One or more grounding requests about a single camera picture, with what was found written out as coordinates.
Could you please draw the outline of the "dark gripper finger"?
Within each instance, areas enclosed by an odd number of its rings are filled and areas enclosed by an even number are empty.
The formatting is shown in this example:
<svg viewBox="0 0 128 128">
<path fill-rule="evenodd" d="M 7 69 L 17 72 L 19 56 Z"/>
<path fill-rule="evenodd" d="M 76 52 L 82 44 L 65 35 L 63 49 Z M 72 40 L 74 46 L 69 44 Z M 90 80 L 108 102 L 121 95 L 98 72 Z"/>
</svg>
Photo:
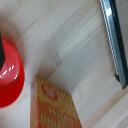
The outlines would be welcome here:
<svg viewBox="0 0 128 128">
<path fill-rule="evenodd" d="M 5 53 L 4 53 L 4 47 L 3 47 L 3 42 L 2 42 L 1 32 L 0 32 L 0 68 L 2 68 L 4 62 L 5 62 Z"/>
</svg>

